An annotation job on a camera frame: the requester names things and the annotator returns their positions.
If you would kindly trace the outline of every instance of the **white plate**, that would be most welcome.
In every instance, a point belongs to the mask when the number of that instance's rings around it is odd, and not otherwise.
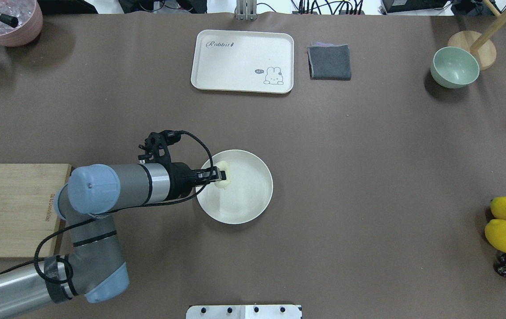
[[[203,30],[196,39],[197,89],[287,93],[294,85],[294,40],[288,34]]]
[[[231,149],[212,156],[214,165],[226,161],[231,183],[226,188],[211,184],[198,194],[205,212],[218,222],[242,224],[259,216],[273,196],[273,176],[259,157],[247,151]],[[202,169],[210,167],[206,161]]]

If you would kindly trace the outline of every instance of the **wooden cutting board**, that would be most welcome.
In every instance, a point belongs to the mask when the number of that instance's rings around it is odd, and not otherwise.
[[[0,257],[33,257],[39,242],[60,225],[54,196],[70,176],[69,164],[0,164]],[[42,247],[51,256],[56,237]]]

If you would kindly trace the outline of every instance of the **ice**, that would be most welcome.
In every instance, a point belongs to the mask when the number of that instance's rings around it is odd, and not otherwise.
[[[30,19],[34,11],[35,0],[0,0],[0,12],[10,16],[16,16],[19,24],[16,28]],[[0,22],[0,35],[13,31],[14,28]]]

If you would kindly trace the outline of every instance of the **green bowl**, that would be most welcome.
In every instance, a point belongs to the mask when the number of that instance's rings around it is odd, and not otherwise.
[[[471,53],[461,48],[445,47],[433,56],[430,72],[439,85],[457,89],[479,77],[479,63]]]

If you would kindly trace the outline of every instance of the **white tray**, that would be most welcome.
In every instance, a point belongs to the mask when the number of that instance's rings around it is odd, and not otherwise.
[[[288,34],[203,30],[196,39],[192,85],[288,93],[294,85],[294,40]]]

